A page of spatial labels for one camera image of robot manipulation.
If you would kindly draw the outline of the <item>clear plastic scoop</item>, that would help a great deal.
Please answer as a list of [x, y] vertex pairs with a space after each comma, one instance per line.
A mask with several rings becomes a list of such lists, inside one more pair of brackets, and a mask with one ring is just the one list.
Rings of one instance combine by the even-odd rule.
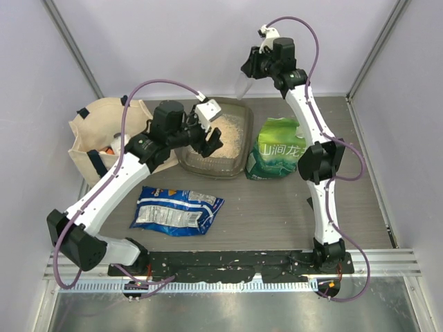
[[242, 71], [239, 73], [238, 79], [235, 83], [235, 97], [237, 100], [242, 100], [244, 96], [249, 92], [255, 79], [248, 77]]

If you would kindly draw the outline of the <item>green cat litter bag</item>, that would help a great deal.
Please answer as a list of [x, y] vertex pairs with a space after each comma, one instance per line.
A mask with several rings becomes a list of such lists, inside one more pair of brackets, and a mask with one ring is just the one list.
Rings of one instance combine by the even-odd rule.
[[254, 141], [245, 167], [250, 180], [284, 178], [297, 170], [307, 149], [304, 133], [294, 118], [267, 118]]

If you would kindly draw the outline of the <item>black bag clip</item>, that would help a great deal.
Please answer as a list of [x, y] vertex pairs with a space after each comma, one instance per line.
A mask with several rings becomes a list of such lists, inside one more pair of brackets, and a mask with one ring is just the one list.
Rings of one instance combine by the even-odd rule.
[[309, 204], [310, 208], [314, 210], [314, 203], [311, 196], [307, 199], [307, 203]]

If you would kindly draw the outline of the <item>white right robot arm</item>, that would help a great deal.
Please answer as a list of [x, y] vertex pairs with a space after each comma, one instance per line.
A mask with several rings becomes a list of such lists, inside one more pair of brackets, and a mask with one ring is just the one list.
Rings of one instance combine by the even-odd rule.
[[298, 161], [298, 171], [308, 185], [315, 217], [312, 263], [318, 272], [328, 273], [345, 258], [335, 202], [335, 176], [345, 146], [332, 140], [333, 134], [311, 95], [308, 75], [296, 67], [295, 52], [291, 38], [265, 38], [260, 46], [252, 47], [241, 70], [255, 80], [270, 77], [299, 121], [307, 149]]

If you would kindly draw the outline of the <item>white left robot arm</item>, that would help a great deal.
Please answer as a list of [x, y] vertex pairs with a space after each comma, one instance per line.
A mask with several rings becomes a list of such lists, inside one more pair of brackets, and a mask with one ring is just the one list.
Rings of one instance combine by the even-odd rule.
[[203, 157], [222, 146], [213, 122], [222, 114], [214, 99], [193, 106], [190, 113], [174, 100], [162, 101], [144, 131], [132, 136], [120, 159], [77, 203], [46, 218], [51, 241], [80, 270], [99, 263], [120, 264], [133, 276], [147, 268], [145, 251], [130, 239], [101, 237], [110, 213], [141, 181], [166, 162], [174, 149], [191, 146]]

